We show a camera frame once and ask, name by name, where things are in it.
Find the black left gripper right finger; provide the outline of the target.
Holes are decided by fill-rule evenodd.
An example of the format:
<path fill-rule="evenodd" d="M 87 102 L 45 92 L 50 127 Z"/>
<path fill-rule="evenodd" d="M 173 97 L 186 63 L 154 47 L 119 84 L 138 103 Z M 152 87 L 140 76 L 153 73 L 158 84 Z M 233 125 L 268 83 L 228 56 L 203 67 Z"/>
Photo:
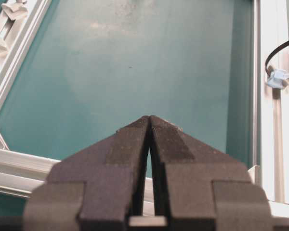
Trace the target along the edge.
<path fill-rule="evenodd" d="M 263 189 L 236 159 L 151 116 L 155 211 L 173 231 L 270 231 Z"/>

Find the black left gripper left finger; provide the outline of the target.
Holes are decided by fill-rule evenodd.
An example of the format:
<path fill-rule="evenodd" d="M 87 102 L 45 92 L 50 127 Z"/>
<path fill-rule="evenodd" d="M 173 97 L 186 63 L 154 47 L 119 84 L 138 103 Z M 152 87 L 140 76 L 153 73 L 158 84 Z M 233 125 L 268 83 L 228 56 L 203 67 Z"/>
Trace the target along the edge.
<path fill-rule="evenodd" d="M 150 121 L 143 116 L 55 164 L 26 203 L 26 231 L 124 231 L 142 213 Z"/>

